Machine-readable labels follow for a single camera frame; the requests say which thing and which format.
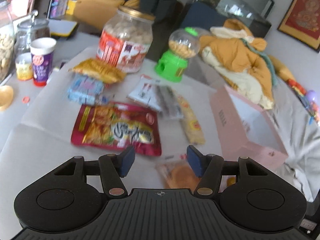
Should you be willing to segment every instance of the small cup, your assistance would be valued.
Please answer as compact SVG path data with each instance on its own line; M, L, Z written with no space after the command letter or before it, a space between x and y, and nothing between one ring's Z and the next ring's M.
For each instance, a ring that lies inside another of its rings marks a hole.
M33 69L31 65L31 53L23 53L16 57L17 78L19 80L29 80L33 78Z
M33 82L36 86L45 86L52 72L53 51L57 41L53 38L39 38L31 42Z

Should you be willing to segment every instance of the white wall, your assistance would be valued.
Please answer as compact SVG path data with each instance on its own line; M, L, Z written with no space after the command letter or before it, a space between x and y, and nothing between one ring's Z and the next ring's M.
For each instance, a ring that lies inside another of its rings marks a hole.
M305 89L313 89L320 100L320 54L303 43L277 30L292 0L275 0L275 6L268 20L272 23L266 40L266 52L287 65L297 81Z

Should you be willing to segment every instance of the green gumball machine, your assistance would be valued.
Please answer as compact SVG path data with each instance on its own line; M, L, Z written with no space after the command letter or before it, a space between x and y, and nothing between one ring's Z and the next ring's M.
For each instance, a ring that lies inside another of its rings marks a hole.
M172 82L180 82L188 67L188 59L198 54L200 43L195 29L187 27L174 31L169 37L169 50L159 59L156 73Z

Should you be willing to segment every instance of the colorful toy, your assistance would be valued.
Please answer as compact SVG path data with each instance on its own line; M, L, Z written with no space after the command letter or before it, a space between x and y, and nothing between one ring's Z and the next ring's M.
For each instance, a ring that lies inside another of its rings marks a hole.
M309 90L306 93L306 97L309 100L309 102L317 102L317 94L314 90Z
M309 123L311 124L312 120L315 120L317 125L320 126L320 108L316 104L316 92L314 90L306 91L298 82L292 79L289 79L287 83L311 115Z

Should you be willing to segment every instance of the purple cup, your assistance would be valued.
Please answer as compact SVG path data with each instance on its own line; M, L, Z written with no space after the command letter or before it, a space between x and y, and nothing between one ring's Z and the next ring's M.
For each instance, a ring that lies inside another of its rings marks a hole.
M45 86L52 72L53 52L57 41L53 38L39 38L31 42L33 82L36 86Z

